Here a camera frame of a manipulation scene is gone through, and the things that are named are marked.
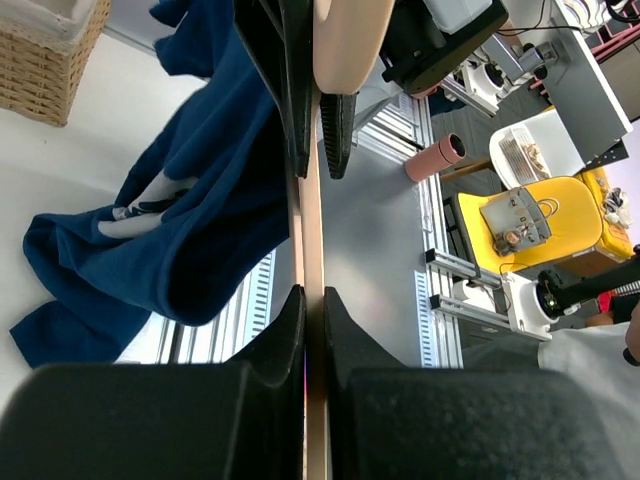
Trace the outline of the blue t shirt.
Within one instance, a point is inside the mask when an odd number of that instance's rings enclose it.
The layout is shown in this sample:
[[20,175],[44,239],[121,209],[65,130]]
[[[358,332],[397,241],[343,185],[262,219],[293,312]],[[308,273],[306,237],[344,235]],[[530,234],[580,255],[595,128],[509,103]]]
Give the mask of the blue t shirt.
[[52,300],[15,326],[26,363],[114,362],[152,314],[198,327],[288,236],[279,113],[229,1],[162,1],[155,51],[205,79],[131,167],[115,201],[36,215],[23,252]]

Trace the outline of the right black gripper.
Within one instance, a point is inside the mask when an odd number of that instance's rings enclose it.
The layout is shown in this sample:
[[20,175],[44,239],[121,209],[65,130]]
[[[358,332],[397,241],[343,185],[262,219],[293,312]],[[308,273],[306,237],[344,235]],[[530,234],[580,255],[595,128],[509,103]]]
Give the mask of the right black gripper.
[[[312,9],[308,0],[234,0],[234,23],[279,111],[293,173],[308,172],[312,130]],[[382,79],[417,95],[438,85],[507,21],[500,1],[451,33],[423,1],[397,1],[380,50]],[[332,179],[345,175],[357,95],[323,93],[325,154]]]

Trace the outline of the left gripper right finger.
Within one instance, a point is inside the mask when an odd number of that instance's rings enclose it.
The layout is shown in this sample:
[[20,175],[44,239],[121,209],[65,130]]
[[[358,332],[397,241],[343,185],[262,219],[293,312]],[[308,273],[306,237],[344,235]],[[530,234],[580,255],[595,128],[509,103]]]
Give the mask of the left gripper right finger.
[[491,342],[490,364],[412,368],[328,289],[336,479],[635,479],[639,360],[621,324]]

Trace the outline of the wooden hanger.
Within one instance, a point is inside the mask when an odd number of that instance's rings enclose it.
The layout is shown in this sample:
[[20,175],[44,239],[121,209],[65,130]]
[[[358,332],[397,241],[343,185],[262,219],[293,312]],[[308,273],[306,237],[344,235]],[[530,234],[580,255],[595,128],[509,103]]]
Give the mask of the wooden hanger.
[[290,220],[294,279],[306,294],[306,477],[329,475],[326,354],[324,344],[324,242],[316,117],[322,94],[354,94],[366,82],[380,51],[392,1],[314,1],[310,156],[307,177],[294,179]]

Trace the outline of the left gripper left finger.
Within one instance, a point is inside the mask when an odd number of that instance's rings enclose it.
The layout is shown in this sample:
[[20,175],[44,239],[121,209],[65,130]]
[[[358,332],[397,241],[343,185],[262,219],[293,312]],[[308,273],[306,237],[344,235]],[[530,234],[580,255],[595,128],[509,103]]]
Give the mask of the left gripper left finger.
[[218,364],[36,370],[1,418],[5,479],[298,479],[305,294]]

